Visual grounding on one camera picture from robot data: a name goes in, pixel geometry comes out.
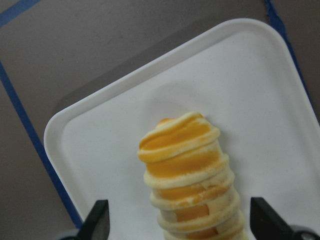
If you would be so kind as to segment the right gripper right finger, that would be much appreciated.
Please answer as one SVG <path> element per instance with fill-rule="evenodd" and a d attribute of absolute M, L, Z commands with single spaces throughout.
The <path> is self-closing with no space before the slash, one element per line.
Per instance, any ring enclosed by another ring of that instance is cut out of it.
<path fill-rule="evenodd" d="M 250 199 L 249 226 L 256 240 L 291 240 L 294 234 L 263 197 Z"/>

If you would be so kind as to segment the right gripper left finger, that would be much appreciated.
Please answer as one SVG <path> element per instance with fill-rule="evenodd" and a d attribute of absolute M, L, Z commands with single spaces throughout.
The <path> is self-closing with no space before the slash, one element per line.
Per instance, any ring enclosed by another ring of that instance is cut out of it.
<path fill-rule="evenodd" d="M 97 200 L 75 236 L 76 240 L 107 240 L 110 234 L 109 202 Z"/>

